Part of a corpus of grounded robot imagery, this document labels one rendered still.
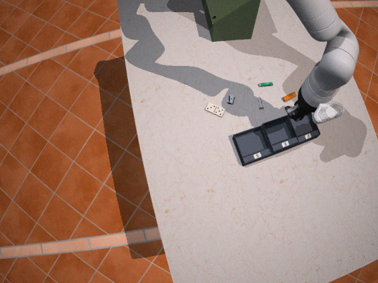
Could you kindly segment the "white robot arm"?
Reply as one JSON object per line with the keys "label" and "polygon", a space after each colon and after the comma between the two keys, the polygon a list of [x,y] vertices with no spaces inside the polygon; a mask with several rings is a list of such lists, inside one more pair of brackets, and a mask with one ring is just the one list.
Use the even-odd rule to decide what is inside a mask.
{"label": "white robot arm", "polygon": [[312,120],[321,124],[340,117],[345,112],[344,106],[331,98],[353,76],[359,54],[356,36],[338,17],[330,0],[286,1],[310,36],[327,42],[320,63],[314,66],[301,87],[304,100],[317,108]]}

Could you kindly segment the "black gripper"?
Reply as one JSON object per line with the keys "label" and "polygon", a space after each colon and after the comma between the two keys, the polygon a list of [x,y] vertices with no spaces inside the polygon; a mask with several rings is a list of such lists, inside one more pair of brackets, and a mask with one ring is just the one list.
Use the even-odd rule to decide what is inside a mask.
{"label": "black gripper", "polygon": [[[290,118],[295,122],[304,119],[305,116],[316,111],[317,108],[310,106],[303,98],[301,88],[298,92],[298,100],[294,103],[294,106],[286,106],[285,110]],[[302,113],[301,113],[302,112]]]}

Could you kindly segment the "white domino tile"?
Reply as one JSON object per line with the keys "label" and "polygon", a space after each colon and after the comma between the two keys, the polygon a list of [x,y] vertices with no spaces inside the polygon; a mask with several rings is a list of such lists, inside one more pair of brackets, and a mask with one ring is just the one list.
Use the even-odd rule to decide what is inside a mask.
{"label": "white domino tile", "polygon": [[219,106],[216,106],[215,104],[212,104],[212,103],[209,102],[205,111],[208,111],[208,112],[222,118],[222,115],[223,115],[225,109],[223,109]]}

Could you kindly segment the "orange battery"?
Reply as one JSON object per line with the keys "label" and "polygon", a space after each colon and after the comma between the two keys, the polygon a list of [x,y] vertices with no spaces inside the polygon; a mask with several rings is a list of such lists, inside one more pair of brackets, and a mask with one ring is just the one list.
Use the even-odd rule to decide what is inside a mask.
{"label": "orange battery", "polygon": [[294,98],[294,97],[296,97],[296,96],[297,96],[297,93],[296,93],[296,92],[293,92],[293,93],[291,93],[291,94],[289,94],[289,95],[283,97],[282,99],[283,99],[284,102],[286,102],[286,101],[288,101],[288,100],[290,100],[290,99],[292,99],[292,98]]}

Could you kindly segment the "dark grey rack of three labelled bins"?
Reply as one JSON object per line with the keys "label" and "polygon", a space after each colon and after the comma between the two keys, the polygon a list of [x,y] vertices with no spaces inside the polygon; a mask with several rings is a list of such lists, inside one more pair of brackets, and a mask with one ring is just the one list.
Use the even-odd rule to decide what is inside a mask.
{"label": "dark grey rack of three labelled bins", "polygon": [[[291,149],[320,135],[312,113],[295,122],[288,115],[233,135],[242,166]],[[299,137],[298,137],[299,136]]]}

